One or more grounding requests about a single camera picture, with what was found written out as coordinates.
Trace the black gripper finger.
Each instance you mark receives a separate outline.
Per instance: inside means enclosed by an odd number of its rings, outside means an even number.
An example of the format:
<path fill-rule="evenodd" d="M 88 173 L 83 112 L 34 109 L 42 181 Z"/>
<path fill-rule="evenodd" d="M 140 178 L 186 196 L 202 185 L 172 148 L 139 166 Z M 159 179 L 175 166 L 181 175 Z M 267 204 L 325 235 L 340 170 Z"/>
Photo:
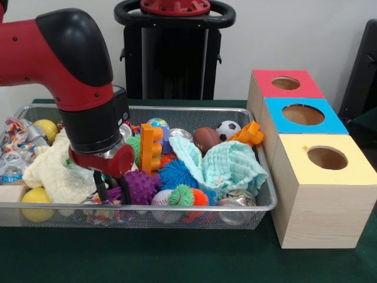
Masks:
<path fill-rule="evenodd" d="M 95 170 L 93 173 L 94 182 L 96 185 L 97 193 L 102 202 L 108 200 L 108 193 L 107 188 L 105 186 L 105 182 L 102 180 L 102 174 L 100 171 Z"/>
<path fill-rule="evenodd" d="M 122 204 L 131 205 L 132 200 L 131 200 L 131 196 L 130 196 L 128 183 L 124 180 L 123 177 L 118 178 L 117 183 L 120 185 L 120 188 L 121 188 Z"/>

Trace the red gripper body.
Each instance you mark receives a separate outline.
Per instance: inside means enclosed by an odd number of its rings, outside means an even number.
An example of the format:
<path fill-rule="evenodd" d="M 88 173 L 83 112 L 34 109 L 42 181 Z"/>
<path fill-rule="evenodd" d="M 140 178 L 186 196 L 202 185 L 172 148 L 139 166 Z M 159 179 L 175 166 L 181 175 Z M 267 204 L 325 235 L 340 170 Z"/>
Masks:
<path fill-rule="evenodd" d="M 135 153 L 129 144 L 120 143 L 104 153 L 82 154 L 68 148 L 71 161 L 82 168 L 97 170 L 105 175 L 120 178 L 134 164 Z"/>

